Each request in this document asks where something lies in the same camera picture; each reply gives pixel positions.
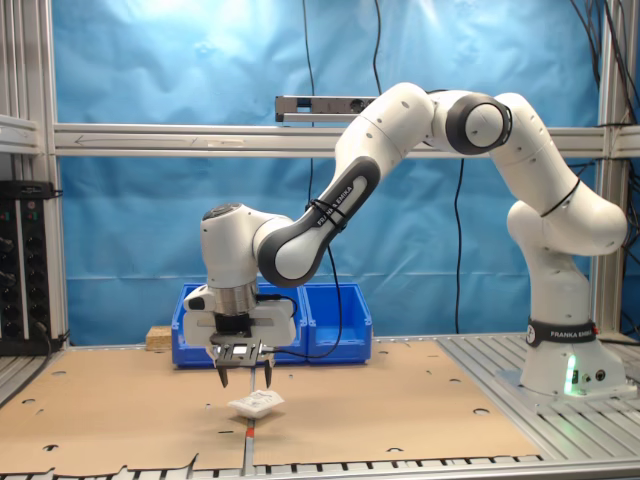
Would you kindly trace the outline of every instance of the white object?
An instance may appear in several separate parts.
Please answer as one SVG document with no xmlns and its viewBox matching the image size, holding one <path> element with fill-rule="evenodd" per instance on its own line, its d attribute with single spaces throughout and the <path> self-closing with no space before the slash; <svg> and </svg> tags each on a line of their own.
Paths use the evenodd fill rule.
<svg viewBox="0 0 640 480">
<path fill-rule="evenodd" d="M 283 402 L 282 397 L 272 390 L 256 390 L 248 397 L 233 400 L 228 405 L 235 408 L 238 415 L 257 419 L 269 415 L 273 407 Z"/>
</svg>

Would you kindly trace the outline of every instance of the franka emika robot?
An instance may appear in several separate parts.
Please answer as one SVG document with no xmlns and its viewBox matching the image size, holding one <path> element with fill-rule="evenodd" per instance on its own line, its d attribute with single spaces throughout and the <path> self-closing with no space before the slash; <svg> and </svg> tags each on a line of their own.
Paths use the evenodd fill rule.
<svg viewBox="0 0 640 480">
<path fill-rule="evenodd" d="M 520 382 L 558 399 L 628 395 L 619 358 L 596 338 L 589 283 L 572 255 L 604 255 L 624 242 L 620 208 L 569 169 L 549 132 L 520 95 L 426 93 L 395 85 L 347 127 L 336 170 L 298 220 L 225 204 L 200 225 L 207 284 L 184 301 L 185 340 L 206 346 L 227 384 L 227 368 L 264 362 L 270 383 L 277 347 L 293 342 L 293 304 L 260 295 L 258 271 L 279 287 L 304 284 L 325 249 L 376 186 L 420 142 L 445 152 L 488 152 L 518 201 L 507 225 L 531 277 L 529 344 Z"/>
</svg>

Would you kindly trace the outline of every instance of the metal grid table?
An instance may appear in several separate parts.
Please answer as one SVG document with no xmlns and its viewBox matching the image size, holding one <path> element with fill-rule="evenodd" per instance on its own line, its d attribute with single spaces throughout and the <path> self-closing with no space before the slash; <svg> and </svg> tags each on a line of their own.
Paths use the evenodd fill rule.
<svg viewBox="0 0 640 480">
<path fill-rule="evenodd" d="M 242 470 L 128 471 L 98 477 L 104 480 L 178 480 L 187 478 L 270 479 L 312 477 L 411 477 L 411 478 L 633 478 L 640 477 L 640 400 L 586 402 L 572 407 L 535 414 L 522 406 L 497 374 L 522 368 L 526 353 L 520 334 L 483 334 L 424 337 L 379 337 L 377 342 L 420 342 L 433 340 L 473 378 L 484 393 L 538 447 L 539 456 L 414 459 L 310 465 L 253 466 L 253 439 L 247 438 Z M 81 349 L 130 349 L 79 347 Z M 640 349 L 611 345 L 624 360 L 632 378 L 640 378 Z M 0 359 L 0 400 L 9 395 L 40 364 L 41 357 Z M 252 389 L 255 371 L 251 376 Z M 0 480 L 48 480 L 45 475 L 8 475 Z"/>
</svg>

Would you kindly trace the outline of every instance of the metal rail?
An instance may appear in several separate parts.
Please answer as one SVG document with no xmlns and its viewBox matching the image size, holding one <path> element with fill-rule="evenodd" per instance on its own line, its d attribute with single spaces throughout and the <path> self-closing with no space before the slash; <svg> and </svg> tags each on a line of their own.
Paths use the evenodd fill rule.
<svg viewBox="0 0 640 480">
<path fill-rule="evenodd" d="M 344 128 L 58 123 L 56 155 L 333 158 Z M 604 128 L 551 128 L 565 158 L 603 155 Z M 460 158 L 424 144 L 409 158 Z M 488 158 L 479 155 L 470 158 Z"/>
<path fill-rule="evenodd" d="M 38 145 L 36 128 L 34 122 L 0 115 L 0 153 L 40 153 L 42 148 Z"/>
</svg>

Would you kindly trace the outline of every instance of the wooden block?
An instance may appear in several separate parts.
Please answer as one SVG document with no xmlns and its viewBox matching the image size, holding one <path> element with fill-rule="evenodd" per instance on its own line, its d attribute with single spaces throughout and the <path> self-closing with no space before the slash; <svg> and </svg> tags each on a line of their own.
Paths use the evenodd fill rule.
<svg viewBox="0 0 640 480">
<path fill-rule="evenodd" d="M 171 350 L 171 327 L 151 327 L 146 349 L 151 352 Z"/>
</svg>

